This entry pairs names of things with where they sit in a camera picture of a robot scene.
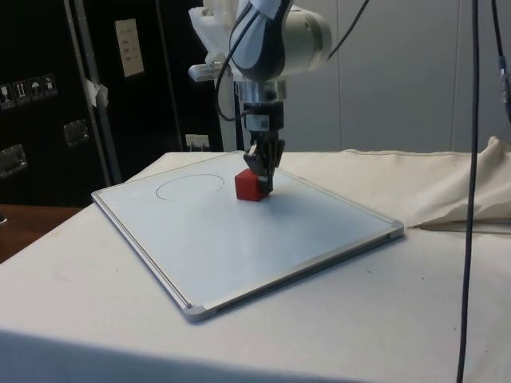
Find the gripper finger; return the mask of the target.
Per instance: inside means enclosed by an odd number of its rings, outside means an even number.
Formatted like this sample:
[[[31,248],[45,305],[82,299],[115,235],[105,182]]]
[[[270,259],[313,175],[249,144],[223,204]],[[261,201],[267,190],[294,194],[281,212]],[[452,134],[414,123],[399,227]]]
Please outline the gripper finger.
[[[267,173],[273,176],[279,167],[285,149],[285,141],[279,138],[278,132],[269,132],[264,142],[264,155]]]
[[[269,132],[250,132],[250,148],[244,153],[249,169],[257,175],[263,194],[273,191],[275,140]]]

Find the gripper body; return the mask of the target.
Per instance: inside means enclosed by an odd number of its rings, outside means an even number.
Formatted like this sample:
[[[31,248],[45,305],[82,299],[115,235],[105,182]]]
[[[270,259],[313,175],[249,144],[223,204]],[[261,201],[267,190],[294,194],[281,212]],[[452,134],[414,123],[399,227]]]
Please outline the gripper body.
[[[284,126],[284,103],[244,104],[245,128],[249,132],[278,131]]]

